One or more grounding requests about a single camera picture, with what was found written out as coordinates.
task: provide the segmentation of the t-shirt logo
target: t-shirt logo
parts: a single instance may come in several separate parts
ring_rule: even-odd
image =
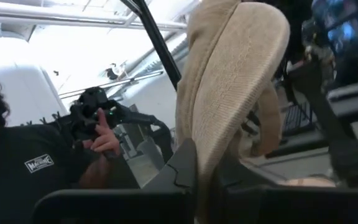
[[[54,165],[52,158],[48,155],[42,155],[37,158],[31,159],[24,163],[30,173],[34,173],[40,169]]]

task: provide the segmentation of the black t-shirt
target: black t-shirt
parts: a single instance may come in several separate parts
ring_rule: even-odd
[[[0,130],[0,222],[28,223],[38,200],[71,188],[90,163],[73,155],[51,126]]]

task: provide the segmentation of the black metal frame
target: black metal frame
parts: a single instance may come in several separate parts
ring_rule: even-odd
[[[165,44],[164,38],[162,37],[146,2],[144,0],[121,0],[121,2],[132,10],[132,12],[142,21],[144,29],[149,35],[154,49],[160,57],[162,65],[164,66],[173,87],[177,90],[177,84],[181,78],[179,69]]]

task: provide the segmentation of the person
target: person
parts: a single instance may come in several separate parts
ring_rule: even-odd
[[[61,189],[104,188],[111,168],[101,154],[96,160],[73,153],[59,132],[47,124],[6,127],[9,107],[0,94],[0,222],[29,223],[34,205]],[[119,141],[98,111],[99,137],[84,141],[95,152],[114,150]]]

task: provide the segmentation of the finger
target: finger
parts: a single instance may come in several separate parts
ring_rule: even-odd
[[[84,140],[82,141],[82,145],[84,146],[84,149],[89,149],[93,144],[92,140]]]
[[[110,137],[108,135],[102,135],[93,141],[93,143],[91,145],[91,149],[94,150],[97,147],[99,147],[103,144],[106,144],[109,141],[110,141]]]
[[[94,149],[95,152],[103,152],[107,150],[113,150],[117,156],[120,155],[118,141],[117,142],[110,141]]]
[[[111,134],[111,130],[110,128],[106,128],[103,127],[102,125],[96,125],[95,129],[94,129],[100,136],[102,135],[106,135],[106,134]]]
[[[100,126],[109,128],[109,124],[107,123],[106,120],[106,115],[104,114],[104,111],[101,108],[98,109],[98,118],[99,118]]]

